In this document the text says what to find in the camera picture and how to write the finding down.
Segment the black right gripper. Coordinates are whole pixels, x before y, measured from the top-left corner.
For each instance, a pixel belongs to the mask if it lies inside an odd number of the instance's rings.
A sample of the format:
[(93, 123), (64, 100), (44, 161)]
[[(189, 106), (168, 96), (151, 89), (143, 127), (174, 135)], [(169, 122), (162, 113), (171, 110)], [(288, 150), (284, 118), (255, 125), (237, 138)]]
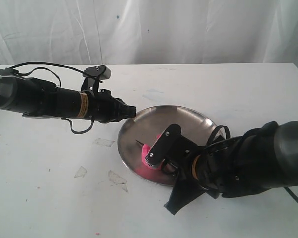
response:
[[(176, 176), (184, 172), (189, 178), (196, 179), (194, 168), (205, 148), (206, 145), (199, 146), (182, 136), (179, 125), (171, 124), (151, 147), (145, 161), (152, 168), (162, 164), (161, 171), (166, 175)], [(164, 205), (172, 215), (207, 191), (191, 179), (177, 177), (170, 198)]]

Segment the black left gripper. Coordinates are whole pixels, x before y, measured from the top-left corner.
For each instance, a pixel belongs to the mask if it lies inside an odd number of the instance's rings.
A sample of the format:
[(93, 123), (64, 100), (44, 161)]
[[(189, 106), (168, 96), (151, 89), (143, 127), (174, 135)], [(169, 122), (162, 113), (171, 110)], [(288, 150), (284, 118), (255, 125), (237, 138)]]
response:
[(101, 89), (99, 92), (86, 90), (88, 109), (85, 118), (99, 123), (120, 122), (136, 116), (136, 107), (127, 105), (122, 99), (115, 98), (111, 91)]

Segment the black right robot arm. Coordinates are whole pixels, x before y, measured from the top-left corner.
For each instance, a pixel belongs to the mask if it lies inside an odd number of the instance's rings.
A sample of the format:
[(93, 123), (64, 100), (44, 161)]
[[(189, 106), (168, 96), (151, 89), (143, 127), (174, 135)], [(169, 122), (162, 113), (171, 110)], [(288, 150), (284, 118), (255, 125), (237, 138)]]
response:
[[(207, 194), (212, 198), (258, 195), (273, 188), (291, 193), (298, 187), (298, 121), (275, 121), (232, 137), (227, 126), (217, 126), (199, 146), (170, 125), (145, 154), (151, 168), (175, 168), (176, 176), (166, 209), (181, 208)], [(292, 194), (298, 203), (298, 194)]]

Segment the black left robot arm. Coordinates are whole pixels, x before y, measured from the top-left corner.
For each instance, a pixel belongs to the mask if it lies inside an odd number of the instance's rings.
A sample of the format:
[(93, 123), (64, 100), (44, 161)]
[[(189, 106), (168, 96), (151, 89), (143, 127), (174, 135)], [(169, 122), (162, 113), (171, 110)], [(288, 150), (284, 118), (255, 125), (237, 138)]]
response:
[(53, 82), (24, 78), (12, 69), (0, 69), (0, 109), (33, 118), (87, 119), (100, 123), (133, 118), (136, 108), (106, 89), (99, 90), (99, 80), (109, 79), (108, 67), (89, 67), (83, 74), (81, 91), (59, 88)]

